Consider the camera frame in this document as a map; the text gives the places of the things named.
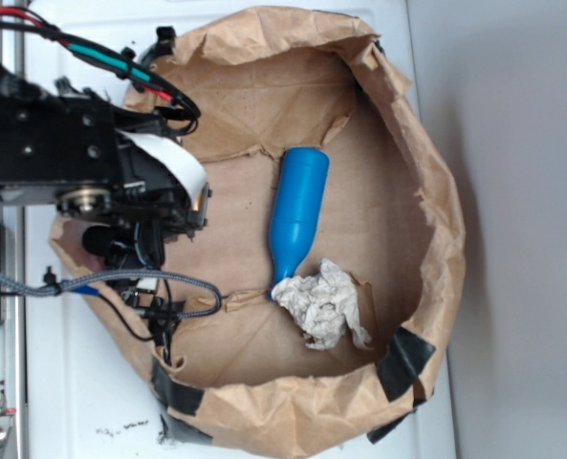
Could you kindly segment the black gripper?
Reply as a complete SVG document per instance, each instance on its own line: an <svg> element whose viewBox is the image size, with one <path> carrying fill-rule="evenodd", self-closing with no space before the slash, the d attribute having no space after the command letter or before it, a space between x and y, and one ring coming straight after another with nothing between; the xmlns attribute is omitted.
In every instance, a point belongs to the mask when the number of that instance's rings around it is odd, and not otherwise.
<svg viewBox="0 0 567 459"><path fill-rule="evenodd" d="M62 215L89 223L82 246L102 257L106 270L65 280L61 291L95 295L101 282L128 299L147 282L174 281L210 292L204 280L163 269L165 241L193 237L207 223L206 170L170 138L127 130L117 134L121 185L70 191L57 205Z"/></svg>

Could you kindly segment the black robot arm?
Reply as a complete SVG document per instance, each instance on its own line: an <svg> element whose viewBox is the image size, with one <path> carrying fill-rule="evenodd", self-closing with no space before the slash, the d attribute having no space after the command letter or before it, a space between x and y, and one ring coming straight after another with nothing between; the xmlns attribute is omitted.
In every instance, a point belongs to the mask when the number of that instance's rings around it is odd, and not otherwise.
<svg viewBox="0 0 567 459"><path fill-rule="evenodd" d="M120 290L159 270L164 244L207 222L207 174L169 107L141 113L60 79L55 93L0 63L0 206L53 205Z"/></svg>

